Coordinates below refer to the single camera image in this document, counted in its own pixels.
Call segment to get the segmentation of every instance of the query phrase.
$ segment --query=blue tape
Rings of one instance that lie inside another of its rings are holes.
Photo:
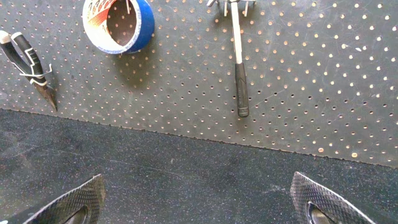
[[[129,0],[136,13],[134,35],[126,45],[116,43],[108,32],[106,20],[116,0],[86,0],[83,6],[83,25],[91,42],[109,54],[134,53],[143,49],[155,31],[155,18],[146,0]]]

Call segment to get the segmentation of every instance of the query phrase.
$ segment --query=black rubber grip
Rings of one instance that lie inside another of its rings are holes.
[[[18,45],[20,50],[24,53],[28,64],[33,68],[34,74],[43,74],[43,68],[40,59],[30,43],[21,34],[13,38],[13,41]]]
[[[238,115],[241,118],[249,116],[248,85],[246,83],[246,72],[244,64],[235,64],[236,94],[238,99]]]

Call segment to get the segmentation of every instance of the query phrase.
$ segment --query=pliers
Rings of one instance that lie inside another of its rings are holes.
[[[29,64],[25,63],[21,56],[19,56],[11,40],[13,40],[14,43],[24,53]],[[49,65],[50,71],[43,73],[43,68],[39,57],[30,43],[20,32],[16,32],[10,36],[10,34],[8,34],[6,31],[0,30],[0,46],[4,54],[6,54],[8,60],[21,72],[20,75],[25,76],[29,80],[30,84],[33,84],[36,87],[36,90],[39,91],[39,93],[51,104],[55,110],[57,110],[55,91],[53,88],[47,85],[47,80],[44,77],[44,75],[49,73],[52,74],[51,64]]]

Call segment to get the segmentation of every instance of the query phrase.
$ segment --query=dark speckled surface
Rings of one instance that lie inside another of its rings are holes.
[[[398,214],[389,167],[0,110],[3,218],[102,173],[100,223],[296,223],[295,171]]]

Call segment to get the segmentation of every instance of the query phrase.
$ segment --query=pliers handle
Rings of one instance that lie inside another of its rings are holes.
[[[20,48],[29,64],[25,63],[19,56],[11,40]],[[25,76],[30,81],[30,84],[36,83],[40,86],[45,86],[47,84],[40,59],[21,32],[16,32],[10,36],[7,32],[0,30],[0,46],[8,60],[18,68],[21,75]]]

